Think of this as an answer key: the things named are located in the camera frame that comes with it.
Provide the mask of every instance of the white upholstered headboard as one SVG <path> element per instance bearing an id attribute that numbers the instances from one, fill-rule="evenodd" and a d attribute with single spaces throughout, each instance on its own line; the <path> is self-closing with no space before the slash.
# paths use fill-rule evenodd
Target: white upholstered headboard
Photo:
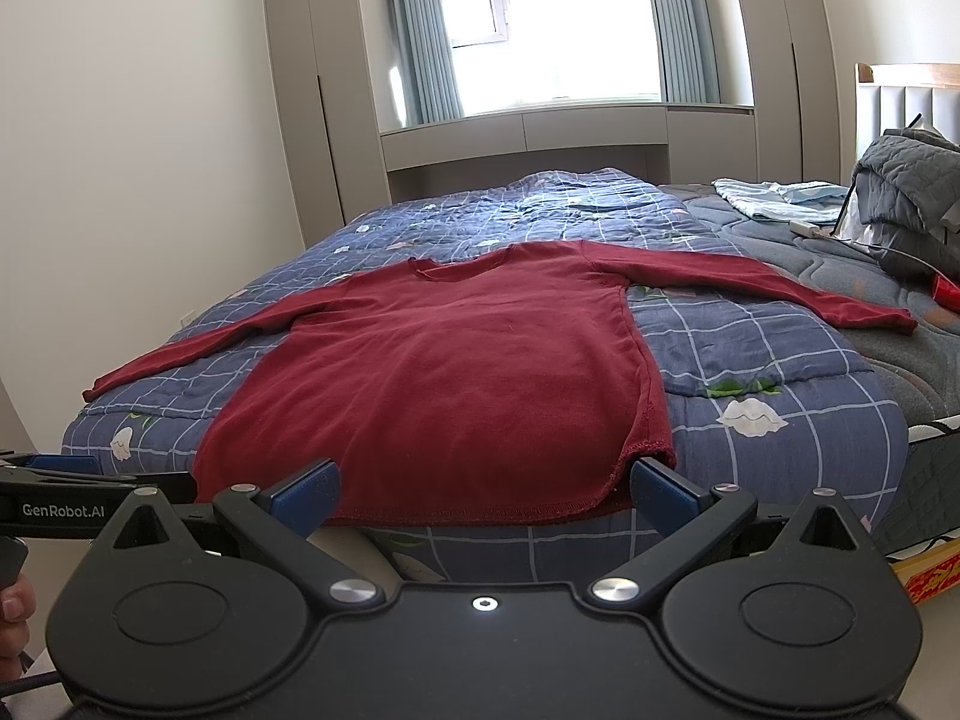
<path id="1" fill-rule="evenodd" d="M 856 156 L 890 127 L 923 114 L 960 143 L 960 65 L 857 65 Z"/>

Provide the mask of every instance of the curtain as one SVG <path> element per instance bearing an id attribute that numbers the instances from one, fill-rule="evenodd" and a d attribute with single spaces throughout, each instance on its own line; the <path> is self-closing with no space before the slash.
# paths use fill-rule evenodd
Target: curtain
<path id="1" fill-rule="evenodd" d="M 394 0 L 407 124 L 463 115 L 440 0 Z"/>
<path id="2" fill-rule="evenodd" d="M 653 0 L 666 103 L 718 103 L 707 0 Z"/>

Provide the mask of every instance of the hand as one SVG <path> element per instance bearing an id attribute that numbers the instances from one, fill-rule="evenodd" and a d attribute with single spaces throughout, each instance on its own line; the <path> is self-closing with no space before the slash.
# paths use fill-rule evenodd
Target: hand
<path id="1" fill-rule="evenodd" d="M 20 653 L 30 641 L 27 619 L 37 611 L 37 596 L 23 574 L 0 592 L 0 682 L 18 680 L 23 675 Z"/>

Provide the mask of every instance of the long-sleeve shirt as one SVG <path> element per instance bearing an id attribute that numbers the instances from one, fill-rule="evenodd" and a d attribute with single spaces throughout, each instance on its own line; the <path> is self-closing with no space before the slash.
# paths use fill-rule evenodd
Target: long-sleeve shirt
<path id="1" fill-rule="evenodd" d="M 338 521 L 545 522 L 622 508 L 624 485 L 611 494 L 630 459 L 674 461 L 659 370 L 627 308 L 631 283 L 788 300 L 840 328 L 916 326 L 908 312 L 745 257 L 531 242 L 290 295 L 129 362 L 85 398 L 289 329 L 200 442 L 200 500 L 328 457 L 343 477 Z"/>

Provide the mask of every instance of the metal bolt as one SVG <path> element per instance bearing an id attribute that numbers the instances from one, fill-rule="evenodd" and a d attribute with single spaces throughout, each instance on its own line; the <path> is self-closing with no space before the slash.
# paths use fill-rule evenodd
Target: metal bolt
<path id="1" fill-rule="evenodd" d="M 611 604 L 624 604 L 640 595 L 640 585 L 632 579 L 606 577 L 606 579 L 594 581 L 590 592 L 602 601 Z"/>
<path id="2" fill-rule="evenodd" d="M 376 585 L 365 579 L 342 579 L 330 586 L 330 595 L 342 604 L 361 604 L 376 595 Z"/>
<path id="3" fill-rule="evenodd" d="M 498 603 L 496 598 L 488 598 L 488 596 L 473 599 L 473 608 L 477 611 L 493 611 L 498 605 L 500 605 L 500 603 Z"/>

